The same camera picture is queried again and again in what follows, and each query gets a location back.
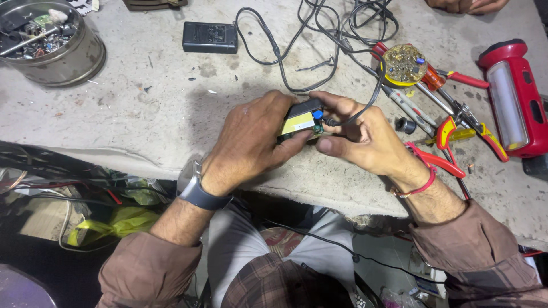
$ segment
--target blue capacitor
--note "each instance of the blue capacitor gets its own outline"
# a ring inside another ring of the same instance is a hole
[[[312,117],[314,117],[314,119],[321,119],[323,117],[323,111],[321,110],[316,110],[312,113]]]

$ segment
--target flashlight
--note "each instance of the flashlight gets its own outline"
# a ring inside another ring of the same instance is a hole
[[[521,39],[501,42],[479,56],[504,150],[527,158],[548,153],[548,123]]]

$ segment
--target brown checkered shirt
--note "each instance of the brown checkered shirt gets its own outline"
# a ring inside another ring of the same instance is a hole
[[[432,267],[447,273],[451,307],[548,307],[548,290],[517,249],[510,230],[475,201],[445,224],[412,228]],[[98,308],[175,307],[188,288],[202,247],[181,247],[149,233],[120,241],[105,262]],[[222,307],[352,307],[334,278],[269,253],[238,273]]]

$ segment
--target smartwatch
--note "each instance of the smartwatch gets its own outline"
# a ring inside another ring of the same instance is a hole
[[[223,209],[232,201],[233,195],[217,197],[205,192],[200,184],[201,181],[202,165],[199,161],[192,160],[179,174],[177,180],[179,198],[205,210]]]

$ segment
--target metal tin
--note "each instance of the metal tin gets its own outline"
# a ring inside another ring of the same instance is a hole
[[[78,30],[59,49],[34,59],[0,57],[28,79],[47,87],[68,87],[97,74],[106,59],[105,45],[85,24],[78,11],[65,0],[8,0],[0,4],[0,16],[21,14],[41,16],[56,9],[75,16]]]

